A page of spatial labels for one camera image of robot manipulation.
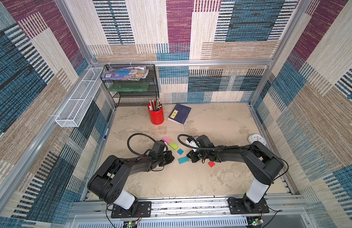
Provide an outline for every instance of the wire mesh shelf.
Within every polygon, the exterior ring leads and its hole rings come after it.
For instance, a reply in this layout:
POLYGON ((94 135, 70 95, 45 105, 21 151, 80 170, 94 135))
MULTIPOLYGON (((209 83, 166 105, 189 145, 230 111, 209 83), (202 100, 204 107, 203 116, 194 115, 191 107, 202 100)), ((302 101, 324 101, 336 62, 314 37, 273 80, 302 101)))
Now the wire mesh shelf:
POLYGON ((100 75, 103 68, 93 67, 83 77, 65 106, 56 117, 61 127, 78 127, 101 85, 100 75))
POLYGON ((146 66, 149 69, 148 75, 146 78, 141 78, 139 81, 128 81, 128 80, 103 80, 106 88, 109 90, 110 95, 113 97, 114 102, 117 106, 147 106, 150 100, 155 100, 159 97, 159 89, 157 84, 157 77, 155 74, 155 65, 154 64, 124 64, 124 65, 115 65, 108 64, 104 66, 103 72, 108 71, 110 67, 112 68, 121 68, 121 67, 130 67, 130 66, 146 66), (110 91, 110 87, 114 83, 132 83, 132 84, 147 84, 148 88, 146 91, 142 92, 113 92, 110 91))

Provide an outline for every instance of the white round clock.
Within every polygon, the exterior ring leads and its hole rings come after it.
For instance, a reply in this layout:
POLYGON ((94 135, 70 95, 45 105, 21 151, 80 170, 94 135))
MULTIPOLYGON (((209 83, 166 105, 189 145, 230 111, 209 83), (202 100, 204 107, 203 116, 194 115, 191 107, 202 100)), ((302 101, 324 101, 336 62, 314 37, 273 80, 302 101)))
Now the white round clock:
POLYGON ((264 137, 262 137, 260 134, 251 134, 248 137, 248 142, 249 143, 253 143, 254 141, 259 141, 261 142, 263 145, 266 145, 266 140, 264 137))

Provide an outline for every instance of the green folder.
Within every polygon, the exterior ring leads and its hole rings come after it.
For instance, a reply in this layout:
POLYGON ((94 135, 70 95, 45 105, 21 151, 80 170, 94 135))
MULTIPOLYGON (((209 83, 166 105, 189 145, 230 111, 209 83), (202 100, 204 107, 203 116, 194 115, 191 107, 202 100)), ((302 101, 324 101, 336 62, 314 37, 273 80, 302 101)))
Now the green folder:
POLYGON ((115 82, 109 88, 109 92, 146 92, 149 84, 146 82, 115 82))

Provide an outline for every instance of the red block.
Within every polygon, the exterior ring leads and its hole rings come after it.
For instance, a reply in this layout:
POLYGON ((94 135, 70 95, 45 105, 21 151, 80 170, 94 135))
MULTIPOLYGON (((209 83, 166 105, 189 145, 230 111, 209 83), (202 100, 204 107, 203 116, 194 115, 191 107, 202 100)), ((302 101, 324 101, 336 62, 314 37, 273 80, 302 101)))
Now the red block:
POLYGON ((208 162, 208 164, 210 165, 210 167, 215 166, 215 163, 214 163, 214 162, 208 162))

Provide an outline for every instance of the black wire mesh organizer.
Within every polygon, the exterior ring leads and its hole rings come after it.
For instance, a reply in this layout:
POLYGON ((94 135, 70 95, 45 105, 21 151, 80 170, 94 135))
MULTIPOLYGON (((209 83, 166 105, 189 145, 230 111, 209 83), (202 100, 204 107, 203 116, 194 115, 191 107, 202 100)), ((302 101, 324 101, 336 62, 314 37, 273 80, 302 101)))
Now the black wire mesh organizer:
POLYGON ((121 80, 103 80, 107 89, 111 85, 116 83, 146 83, 148 84, 147 91, 144 92, 111 92, 110 95, 113 97, 115 104, 119 106, 147 106, 150 100, 155 100, 159 97, 159 90, 157 84, 157 77, 155 75, 155 65, 154 64, 108 64, 103 68, 101 77, 104 71, 108 71, 110 67, 121 68, 121 67, 131 67, 131 66, 146 66, 149 69, 146 78, 141 78, 139 81, 121 81, 121 80))

